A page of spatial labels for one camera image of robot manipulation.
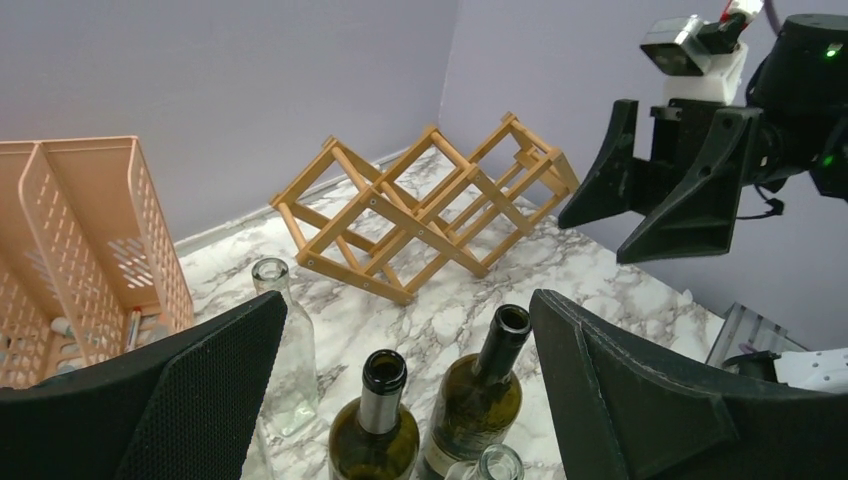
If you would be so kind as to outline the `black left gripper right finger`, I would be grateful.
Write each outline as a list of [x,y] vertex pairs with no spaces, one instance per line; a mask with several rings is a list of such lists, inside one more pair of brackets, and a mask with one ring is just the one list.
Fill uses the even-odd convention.
[[846,477],[845,349],[761,352],[728,371],[553,290],[529,306],[568,478]]

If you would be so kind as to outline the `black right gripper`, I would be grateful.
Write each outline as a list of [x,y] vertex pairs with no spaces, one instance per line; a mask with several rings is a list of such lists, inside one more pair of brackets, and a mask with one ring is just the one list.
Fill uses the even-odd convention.
[[727,254],[741,190],[777,193],[785,185],[785,128],[760,108],[673,99],[651,109],[643,159],[634,154],[638,115],[637,100],[614,102],[596,159],[558,226],[643,215],[617,251],[620,264]]

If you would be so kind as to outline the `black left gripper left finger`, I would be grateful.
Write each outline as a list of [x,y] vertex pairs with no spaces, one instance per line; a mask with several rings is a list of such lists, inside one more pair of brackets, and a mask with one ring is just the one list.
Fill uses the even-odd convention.
[[1,391],[5,479],[237,479],[283,333],[277,292],[110,360]]

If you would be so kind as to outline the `green wine bottle dark neck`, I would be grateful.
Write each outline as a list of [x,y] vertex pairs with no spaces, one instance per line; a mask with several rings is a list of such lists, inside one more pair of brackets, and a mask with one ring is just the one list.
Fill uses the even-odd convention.
[[420,448],[420,479],[443,479],[455,463],[476,460],[486,447],[503,442],[522,406],[513,366],[531,332],[523,307],[502,305],[481,350],[450,365]]

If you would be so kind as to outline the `green wine bottle silver foil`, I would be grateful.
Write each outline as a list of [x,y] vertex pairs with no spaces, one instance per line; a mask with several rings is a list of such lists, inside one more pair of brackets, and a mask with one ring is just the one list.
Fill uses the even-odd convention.
[[362,369],[361,395],[334,418],[328,439],[332,480],[408,479],[420,446],[416,419],[401,403],[407,365],[398,352],[371,353]]

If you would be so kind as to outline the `wooden wine rack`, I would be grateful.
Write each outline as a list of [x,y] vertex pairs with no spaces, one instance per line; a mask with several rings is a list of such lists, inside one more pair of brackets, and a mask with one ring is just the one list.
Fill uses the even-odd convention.
[[[398,180],[430,148],[454,167],[418,198]],[[299,199],[334,164],[357,193],[327,217]],[[508,112],[468,156],[431,125],[384,171],[330,136],[269,204],[283,218],[300,266],[407,305],[450,262],[486,276],[578,186],[564,152]]]

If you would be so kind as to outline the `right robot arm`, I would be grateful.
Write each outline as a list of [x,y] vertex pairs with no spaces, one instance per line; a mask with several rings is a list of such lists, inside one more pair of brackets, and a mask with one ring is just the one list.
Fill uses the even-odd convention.
[[558,217],[562,229],[625,212],[642,220],[621,264],[726,254],[743,188],[774,203],[786,180],[808,173],[825,197],[847,196],[847,19],[796,14],[735,105],[749,13],[727,9],[656,22],[641,50],[666,76],[651,109],[651,154],[634,153],[639,104],[617,100],[599,153]]

